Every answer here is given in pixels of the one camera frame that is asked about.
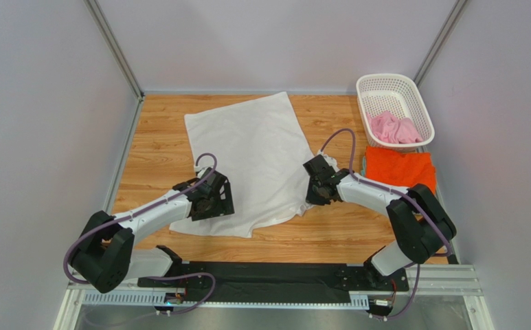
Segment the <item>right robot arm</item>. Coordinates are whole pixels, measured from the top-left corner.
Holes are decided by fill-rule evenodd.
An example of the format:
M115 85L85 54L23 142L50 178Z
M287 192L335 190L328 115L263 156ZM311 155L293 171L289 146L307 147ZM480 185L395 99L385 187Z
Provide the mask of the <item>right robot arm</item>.
M395 236L364 264L373 275L389 276L411 264L423 264L457 234L452 220L424 184L390 186L330 164L324 154L304 164L309 176L306 202L316 206L334 201L363 206L385 215Z

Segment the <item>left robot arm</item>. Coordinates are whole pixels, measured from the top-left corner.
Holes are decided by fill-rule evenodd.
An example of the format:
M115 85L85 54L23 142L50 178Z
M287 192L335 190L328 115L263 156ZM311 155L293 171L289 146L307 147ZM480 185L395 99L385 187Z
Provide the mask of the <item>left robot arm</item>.
M200 221L234 213L229 179L211 167L173 186L143 206L110 215L91 215L78 240L64 257L69 280L90 284L102 294L132 278L168 273L173 257L163 247L135 251L135 246L158 230L178 221Z

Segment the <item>white t shirt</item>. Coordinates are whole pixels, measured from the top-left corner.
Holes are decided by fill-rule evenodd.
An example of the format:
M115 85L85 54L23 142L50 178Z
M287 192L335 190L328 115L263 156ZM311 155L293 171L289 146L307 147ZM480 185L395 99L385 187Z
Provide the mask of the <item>white t shirt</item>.
M219 107L184 117L192 154L216 156L228 177L234 213L182 220L170 230L199 236L251 237L257 228L302 216L314 158L287 93Z

